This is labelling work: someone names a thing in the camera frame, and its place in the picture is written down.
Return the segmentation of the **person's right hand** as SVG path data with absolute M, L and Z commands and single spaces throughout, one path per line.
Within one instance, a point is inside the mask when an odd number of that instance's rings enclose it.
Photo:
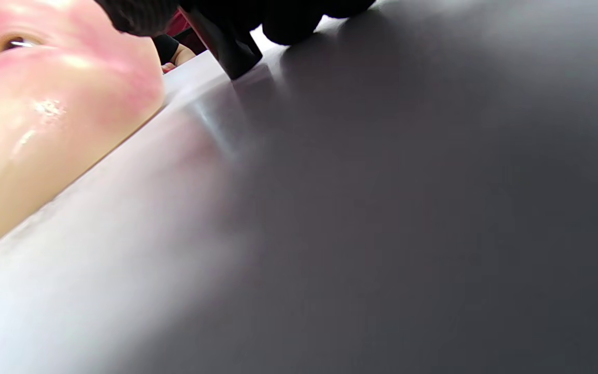
M 324 16 L 347 19 L 374 1 L 97 1 L 113 27 L 133 36 L 164 33 L 178 10 L 201 14 L 223 28 L 250 32 L 259 26 L 269 41 L 291 46 L 311 36 Z

